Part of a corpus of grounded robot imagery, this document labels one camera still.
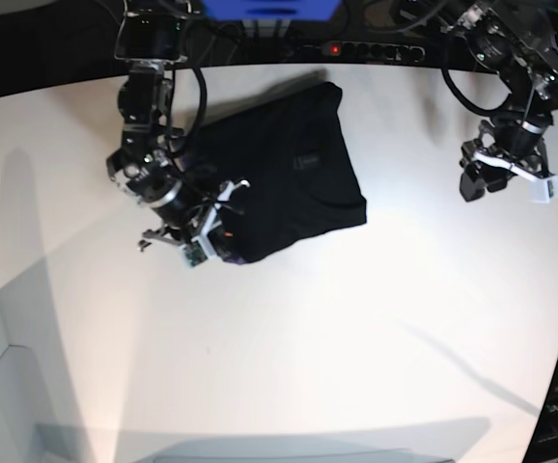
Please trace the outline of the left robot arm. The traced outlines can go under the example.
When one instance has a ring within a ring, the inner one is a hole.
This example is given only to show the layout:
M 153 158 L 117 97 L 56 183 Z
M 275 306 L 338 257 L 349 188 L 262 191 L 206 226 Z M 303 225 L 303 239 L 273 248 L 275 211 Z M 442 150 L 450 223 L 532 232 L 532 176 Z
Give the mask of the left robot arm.
M 391 16 L 414 29 L 440 26 L 443 80 L 465 109 L 481 117 L 477 136 L 461 146 L 462 198 L 477 201 L 514 178 L 529 182 L 535 203 L 558 198 L 544 141 L 558 111 L 558 45 L 545 9 L 516 1 L 402 1 Z M 453 81 L 458 44 L 508 89 L 499 106 L 478 106 Z

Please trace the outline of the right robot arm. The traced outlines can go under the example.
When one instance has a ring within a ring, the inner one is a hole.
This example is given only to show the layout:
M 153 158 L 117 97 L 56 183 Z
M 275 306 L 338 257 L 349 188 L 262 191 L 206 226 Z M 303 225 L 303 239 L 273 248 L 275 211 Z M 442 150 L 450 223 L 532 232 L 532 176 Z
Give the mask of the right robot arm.
M 189 1 L 125 3 L 115 46 L 116 59 L 128 66 L 117 98 L 123 130 L 120 147 L 106 160 L 109 179 L 160 219 L 158 228 L 143 231 L 139 251 L 165 243 L 190 267 L 210 259 L 237 261 L 220 213 L 237 213 L 231 197 L 249 184 L 218 174 L 193 150 L 208 105 L 198 66 L 191 68 L 199 87 L 193 124 L 183 130 L 173 122 L 176 70 L 188 61 L 186 36 L 200 15 Z

